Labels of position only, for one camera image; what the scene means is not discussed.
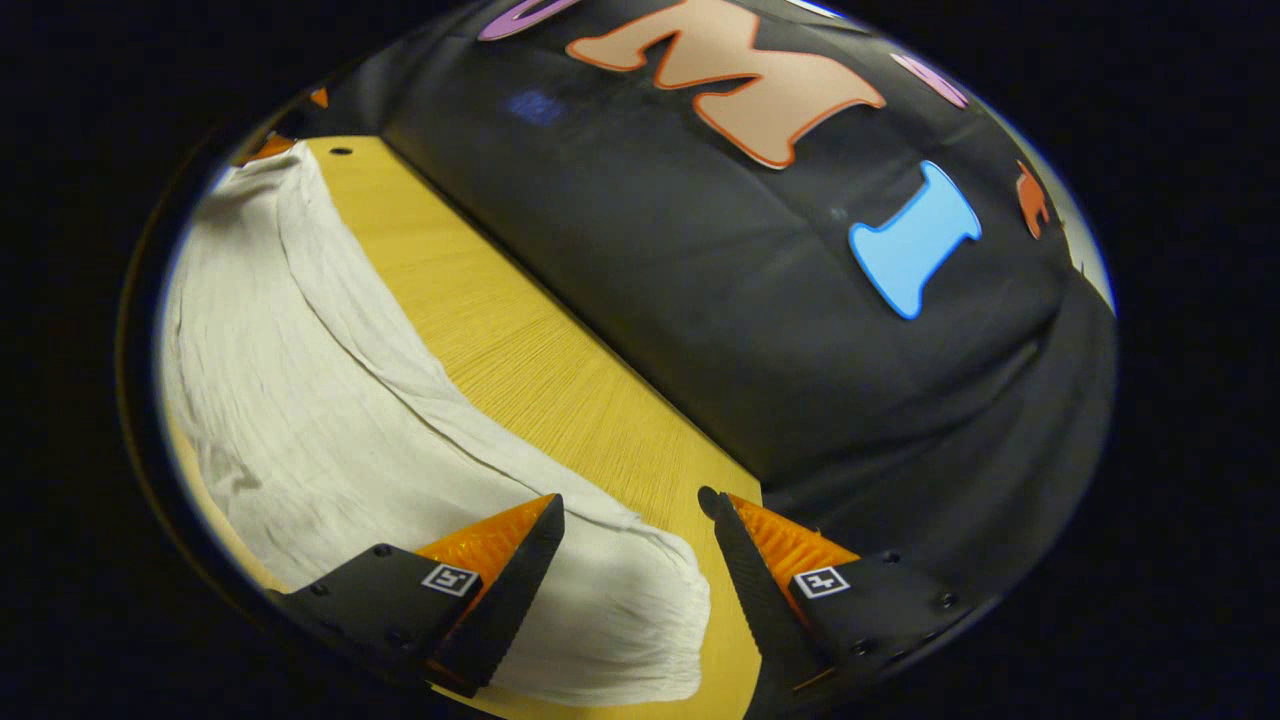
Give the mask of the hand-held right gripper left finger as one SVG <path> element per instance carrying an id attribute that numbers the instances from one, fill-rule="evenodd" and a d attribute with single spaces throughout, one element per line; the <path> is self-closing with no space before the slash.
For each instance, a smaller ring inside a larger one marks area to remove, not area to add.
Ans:
<path id="1" fill-rule="evenodd" d="M 269 598 L 329 650 L 398 687 L 472 698 L 513 644 L 564 537 L 544 495 L 420 550 L 374 544 Z"/>

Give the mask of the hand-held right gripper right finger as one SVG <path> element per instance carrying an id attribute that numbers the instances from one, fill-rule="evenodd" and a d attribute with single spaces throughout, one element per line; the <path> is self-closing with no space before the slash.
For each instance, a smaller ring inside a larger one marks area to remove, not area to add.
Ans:
<path id="1" fill-rule="evenodd" d="M 925 657 L 977 616 L 972 596 L 899 559 L 864 559 L 708 486 L 698 502 L 762 656 L 753 716 L 838 706 Z"/>

